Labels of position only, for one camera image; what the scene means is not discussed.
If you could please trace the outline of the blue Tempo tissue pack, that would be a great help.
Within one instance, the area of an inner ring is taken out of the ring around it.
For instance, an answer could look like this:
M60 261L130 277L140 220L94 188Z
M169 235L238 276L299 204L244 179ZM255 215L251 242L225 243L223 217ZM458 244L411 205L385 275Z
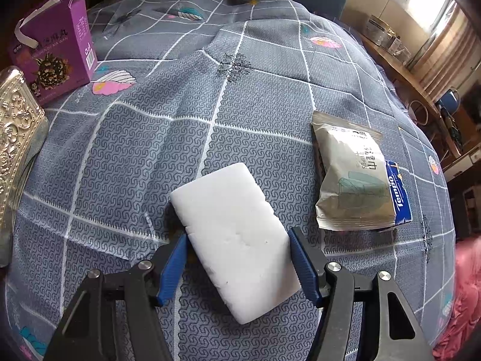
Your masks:
M403 177L395 161L386 161L386 174L395 211L395 225L412 221L412 211L408 193L403 186Z

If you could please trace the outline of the purple cardboard box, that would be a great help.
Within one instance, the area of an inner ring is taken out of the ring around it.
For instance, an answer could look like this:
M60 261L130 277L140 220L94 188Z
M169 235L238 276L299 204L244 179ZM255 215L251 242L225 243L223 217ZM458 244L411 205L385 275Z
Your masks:
M97 57L85 0L46 0L17 22L8 53L41 105L89 83Z

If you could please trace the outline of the wooden side desk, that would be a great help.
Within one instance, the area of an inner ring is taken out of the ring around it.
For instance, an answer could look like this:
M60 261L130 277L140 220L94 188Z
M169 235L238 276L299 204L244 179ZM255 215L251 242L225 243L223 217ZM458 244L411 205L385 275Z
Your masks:
M386 76L392 82L398 81L411 94L416 96L416 100L419 100L426 107L432 121L438 126L443 137L443 141L447 145L449 152L455 159L460 158L461 152L452 140L439 109L434 105L434 100L432 100L432 98L421 88L421 85L412 75L412 73L409 72L408 69L406 69L393 55L390 55L382 47L378 47L378 45L366 38L363 34L360 35L360 39L362 40L369 55L371 55L377 64L383 67L386 72Z

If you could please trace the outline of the pink blanket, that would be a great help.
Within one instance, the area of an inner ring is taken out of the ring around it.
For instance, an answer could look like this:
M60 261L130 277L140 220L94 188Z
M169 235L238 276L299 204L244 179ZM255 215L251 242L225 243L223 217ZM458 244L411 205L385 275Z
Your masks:
M455 253L452 311L433 349L436 360L454 360L480 321L480 236L457 242Z

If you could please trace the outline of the pinkish window curtain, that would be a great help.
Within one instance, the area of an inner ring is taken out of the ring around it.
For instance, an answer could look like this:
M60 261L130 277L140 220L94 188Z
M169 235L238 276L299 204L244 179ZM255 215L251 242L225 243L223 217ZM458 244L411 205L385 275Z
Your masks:
M480 38L469 18L456 5L445 26L433 33L433 40L413 59L410 72L423 91L437 101L455 86L457 77L479 51Z

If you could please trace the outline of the beige wet wipes packet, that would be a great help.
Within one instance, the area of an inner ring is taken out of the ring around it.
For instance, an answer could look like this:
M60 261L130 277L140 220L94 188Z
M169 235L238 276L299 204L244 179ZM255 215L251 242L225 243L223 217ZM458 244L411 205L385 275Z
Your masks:
M316 202L319 228L363 231L393 226L382 134L319 111L313 112L311 126L324 169Z

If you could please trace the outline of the white sponge block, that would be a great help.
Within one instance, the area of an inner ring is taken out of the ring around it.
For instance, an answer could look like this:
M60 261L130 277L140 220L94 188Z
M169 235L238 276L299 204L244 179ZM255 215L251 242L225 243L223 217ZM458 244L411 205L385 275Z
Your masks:
M170 201L237 323L267 314L298 292L288 233L245 164L178 187Z

